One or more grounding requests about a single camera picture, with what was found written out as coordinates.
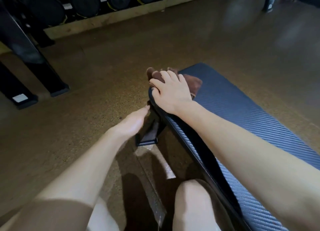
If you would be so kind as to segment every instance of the brown floor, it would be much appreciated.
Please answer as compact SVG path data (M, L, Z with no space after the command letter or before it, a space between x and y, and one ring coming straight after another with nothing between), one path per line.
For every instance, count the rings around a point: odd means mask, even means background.
M14 55L1 55L40 99L18 111L0 95L3 220L110 126L146 104L144 73L150 66L207 63L320 152L320 10L281 1L263 14L262 5L263 0L196 0L60 39L41 49L71 87L56 98ZM162 154L156 147L136 150L130 142L112 164L101 195L121 230L125 211L128 222L141 221L141 230L157 230L155 220L172 213L178 184L199 176L170 132L162 134L159 149ZM173 173L165 171L166 162Z

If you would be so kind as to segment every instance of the forearm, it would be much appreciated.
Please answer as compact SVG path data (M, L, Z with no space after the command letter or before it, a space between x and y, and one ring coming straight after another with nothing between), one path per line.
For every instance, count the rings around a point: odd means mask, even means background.
M127 140L110 128L87 152L51 182L36 200L75 200L94 207L111 163Z
M177 115L204 140L213 154L282 222L310 219L305 200L319 204L320 171L245 129L207 111L196 102Z

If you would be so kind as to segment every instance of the person's right hand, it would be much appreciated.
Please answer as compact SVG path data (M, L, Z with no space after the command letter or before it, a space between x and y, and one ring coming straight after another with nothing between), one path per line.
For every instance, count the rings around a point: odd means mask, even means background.
M165 83L158 79L150 79L155 87L152 88L152 96L155 103L164 111L177 115L178 108L185 102L192 101L188 84L183 75L177 75L172 71L160 71Z

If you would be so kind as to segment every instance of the brown sleeve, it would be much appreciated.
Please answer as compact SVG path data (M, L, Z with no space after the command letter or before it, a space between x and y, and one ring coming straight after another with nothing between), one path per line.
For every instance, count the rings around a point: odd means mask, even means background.
M93 208L78 201L33 201L9 231L85 231Z

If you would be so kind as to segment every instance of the person's left hand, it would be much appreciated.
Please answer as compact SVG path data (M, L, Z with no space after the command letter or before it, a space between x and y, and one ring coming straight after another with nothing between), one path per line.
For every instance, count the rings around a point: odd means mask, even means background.
M147 115L150 106L145 107L130 113L118 125L114 126L114 130L126 138L131 138L139 132L143 126L144 118Z

